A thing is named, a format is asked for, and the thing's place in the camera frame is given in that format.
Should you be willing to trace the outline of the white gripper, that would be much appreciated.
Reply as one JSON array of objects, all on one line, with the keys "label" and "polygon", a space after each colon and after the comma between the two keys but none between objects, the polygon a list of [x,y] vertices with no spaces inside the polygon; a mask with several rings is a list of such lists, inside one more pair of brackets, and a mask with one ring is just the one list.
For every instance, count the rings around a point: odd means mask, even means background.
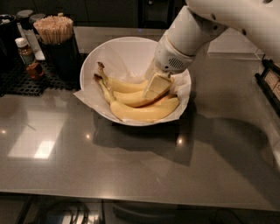
[{"label": "white gripper", "polygon": [[178,51],[164,34],[157,43],[154,59],[145,71],[144,77],[148,85],[143,91],[143,97],[154,100],[169,90],[172,79],[165,74],[156,73],[157,69],[165,73],[181,74],[193,63],[194,59],[194,56],[184,55]]}]

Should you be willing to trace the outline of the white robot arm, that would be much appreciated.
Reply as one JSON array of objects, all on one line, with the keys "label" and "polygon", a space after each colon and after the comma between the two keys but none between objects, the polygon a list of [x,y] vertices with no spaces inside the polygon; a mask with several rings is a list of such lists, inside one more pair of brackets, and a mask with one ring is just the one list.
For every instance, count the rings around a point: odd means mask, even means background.
[{"label": "white robot arm", "polygon": [[232,28],[275,62],[280,61],[280,0],[185,0],[158,41],[145,73],[143,96],[152,99],[172,74],[183,73],[208,42]]}]

